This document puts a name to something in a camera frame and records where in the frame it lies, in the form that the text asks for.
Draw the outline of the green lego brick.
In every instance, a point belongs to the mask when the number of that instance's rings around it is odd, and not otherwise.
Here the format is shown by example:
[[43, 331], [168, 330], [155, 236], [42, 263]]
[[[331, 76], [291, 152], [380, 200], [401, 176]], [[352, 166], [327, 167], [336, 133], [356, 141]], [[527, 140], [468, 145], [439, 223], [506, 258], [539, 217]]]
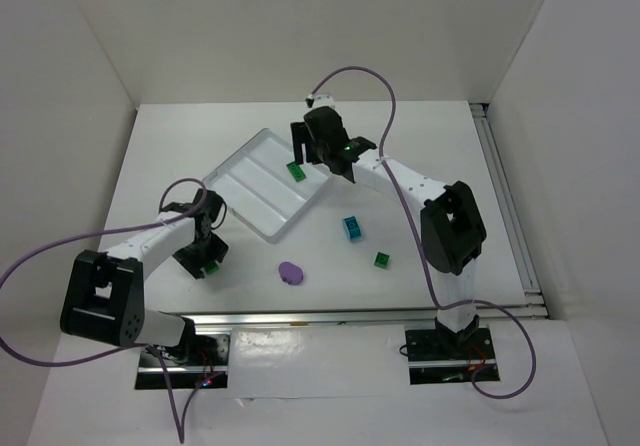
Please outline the green lego brick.
[[374, 259], [374, 266], [381, 268], [381, 269], [387, 269], [389, 267], [389, 263], [390, 263], [390, 256], [384, 252], [378, 252], [375, 256]]
[[305, 172], [296, 162], [287, 163], [286, 168], [295, 182], [301, 182], [306, 179]]
[[202, 271], [206, 276], [211, 275], [218, 270], [219, 266], [216, 262], [211, 262], [202, 268]]

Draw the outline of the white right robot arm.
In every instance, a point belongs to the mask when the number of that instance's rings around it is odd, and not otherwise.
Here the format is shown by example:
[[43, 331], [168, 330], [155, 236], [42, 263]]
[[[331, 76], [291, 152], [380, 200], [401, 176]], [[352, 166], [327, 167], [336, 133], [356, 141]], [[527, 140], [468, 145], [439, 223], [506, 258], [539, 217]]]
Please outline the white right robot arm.
[[364, 137], [348, 136], [332, 106], [313, 106], [291, 124], [294, 159], [326, 166], [346, 180], [398, 201], [409, 219], [427, 286], [438, 309], [437, 339], [452, 353], [479, 325], [474, 304], [477, 259], [487, 232], [471, 188], [430, 179], [383, 155]]

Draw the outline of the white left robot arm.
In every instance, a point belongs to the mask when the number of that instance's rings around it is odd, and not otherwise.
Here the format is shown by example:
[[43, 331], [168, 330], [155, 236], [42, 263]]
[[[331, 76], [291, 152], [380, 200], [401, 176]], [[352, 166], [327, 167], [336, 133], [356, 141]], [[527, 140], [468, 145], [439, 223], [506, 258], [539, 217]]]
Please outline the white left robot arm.
[[184, 362], [198, 349], [195, 323], [145, 307], [144, 283], [172, 258], [194, 279], [216, 271], [228, 245], [215, 222], [226, 215], [223, 198], [199, 190], [191, 203], [160, 209], [158, 228], [143, 231], [104, 252], [85, 250], [71, 270], [60, 327], [63, 333], [127, 348], [151, 344]]

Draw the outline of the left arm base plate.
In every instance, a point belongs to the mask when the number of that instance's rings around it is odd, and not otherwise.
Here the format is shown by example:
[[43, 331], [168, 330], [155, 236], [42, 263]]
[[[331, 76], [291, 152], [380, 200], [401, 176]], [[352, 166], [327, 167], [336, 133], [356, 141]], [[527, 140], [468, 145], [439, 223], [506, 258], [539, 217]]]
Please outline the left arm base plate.
[[[185, 356], [176, 357], [157, 346], [170, 378], [171, 387], [192, 389], [199, 383], [203, 389], [226, 389], [228, 386], [229, 332], [198, 334], [195, 346]], [[134, 388], [139, 391], [165, 390], [161, 363], [151, 352], [140, 353]]]

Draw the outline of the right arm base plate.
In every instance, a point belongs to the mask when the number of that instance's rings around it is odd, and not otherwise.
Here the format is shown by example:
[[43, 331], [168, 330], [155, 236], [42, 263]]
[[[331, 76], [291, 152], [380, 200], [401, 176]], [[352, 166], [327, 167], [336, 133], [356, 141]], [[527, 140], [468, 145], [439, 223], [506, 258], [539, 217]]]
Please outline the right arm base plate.
[[446, 352], [434, 329], [405, 331], [405, 343], [398, 348], [408, 361], [411, 385], [497, 382], [500, 373], [492, 336], [480, 328], [470, 341], [456, 352]]

